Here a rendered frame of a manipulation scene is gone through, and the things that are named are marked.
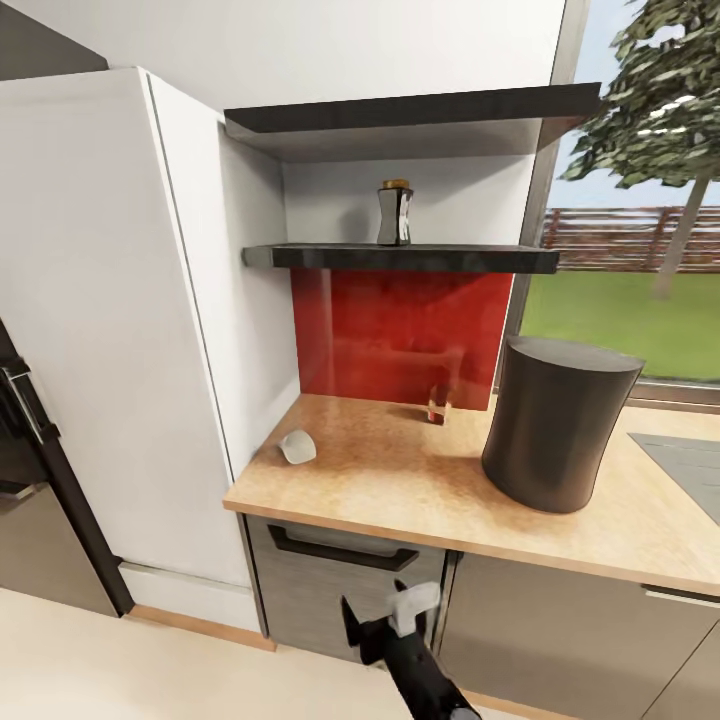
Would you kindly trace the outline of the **paper coffee filter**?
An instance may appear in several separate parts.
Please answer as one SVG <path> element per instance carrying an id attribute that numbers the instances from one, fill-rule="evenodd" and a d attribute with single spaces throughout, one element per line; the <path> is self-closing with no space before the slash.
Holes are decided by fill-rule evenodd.
<path id="1" fill-rule="evenodd" d="M 296 429 L 277 445 L 291 464 L 300 464 L 317 457 L 312 438 L 301 429 Z"/>

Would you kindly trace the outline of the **bottle of coffee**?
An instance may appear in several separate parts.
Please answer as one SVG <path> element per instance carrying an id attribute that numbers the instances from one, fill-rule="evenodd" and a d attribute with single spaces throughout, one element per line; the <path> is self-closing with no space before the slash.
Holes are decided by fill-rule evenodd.
<path id="1" fill-rule="evenodd" d="M 407 180 L 384 181 L 378 190 L 382 222 L 378 236 L 379 245 L 410 245 L 408 216 L 414 196 Z"/>

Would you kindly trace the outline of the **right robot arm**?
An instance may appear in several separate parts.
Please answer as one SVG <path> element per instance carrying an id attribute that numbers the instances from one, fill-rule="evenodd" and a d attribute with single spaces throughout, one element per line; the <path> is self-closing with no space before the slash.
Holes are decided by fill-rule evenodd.
<path id="1" fill-rule="evenodd" d="M 441 588 L 435 582 L 415 587 L 395 579 L 397 593 L 389 597 L 392 615 L 359 623 L 345 596 L 342 613 L 349 647 L 360 646 L 364 666 L 385 662 L 386 672 L 409 707 L 414 720 L 482 720 L 426 646 L 427 610 L 439 606 Z"/>

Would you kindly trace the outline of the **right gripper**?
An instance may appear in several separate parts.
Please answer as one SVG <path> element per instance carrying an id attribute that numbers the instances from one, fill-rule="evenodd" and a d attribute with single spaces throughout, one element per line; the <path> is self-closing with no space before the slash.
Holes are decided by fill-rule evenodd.
<path id="1" fill-rule="evenodd" d="M 407 586 L 395 579 L 397 591 Z M 403 681 L 407 673 L 423 659 L 432 659 L 434 654 L 426 646 L 427 611 L 416 614 L 416 631 L 405 638 L 399 638 L 388 623 L 389 616 L 359 623 L 345 596 L 341 598 L 342 613 L 349 647 L 360 646 L 360 656 L 364 666 L 379 661 L 385 662 L 386 672 L 393 678 L 397 689 L 402 692 Z"/>

